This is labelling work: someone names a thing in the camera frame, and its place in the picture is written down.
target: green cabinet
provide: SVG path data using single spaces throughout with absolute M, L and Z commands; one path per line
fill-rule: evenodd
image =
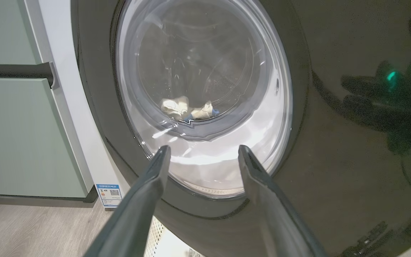
M 88 194 L 46 79 L 0 79 L 0 194 Z
M 0 64 L 41 63 L 23 0 L 0 0 Z

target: qr code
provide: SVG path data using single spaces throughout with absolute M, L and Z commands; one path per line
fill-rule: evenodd
M 118 190 L 111 190 L 111 195 L 120 195 Z

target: gray floor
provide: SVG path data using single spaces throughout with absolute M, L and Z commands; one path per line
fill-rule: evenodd
M 0 257 L 80 257 L 111 214 L 100 202 L 0 197 Z

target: washing machine door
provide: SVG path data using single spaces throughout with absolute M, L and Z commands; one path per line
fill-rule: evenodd
M 72 3 L 101 136 L 130 183 L 171 147 L 155 216 L 191 247 L 266 255 L 239 145 L 331 256 L 411 246 L 411 5 Z

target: laundry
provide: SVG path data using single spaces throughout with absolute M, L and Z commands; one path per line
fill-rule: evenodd
M 212 107 L 211 101 L 207 101 L 204 106 L 200 108 L 189 107 L 186 96 L 174 99 L 162 99 L 161 110 L 169 117 L 184 122 L 210 119 L 220 113 L 220 111 Z

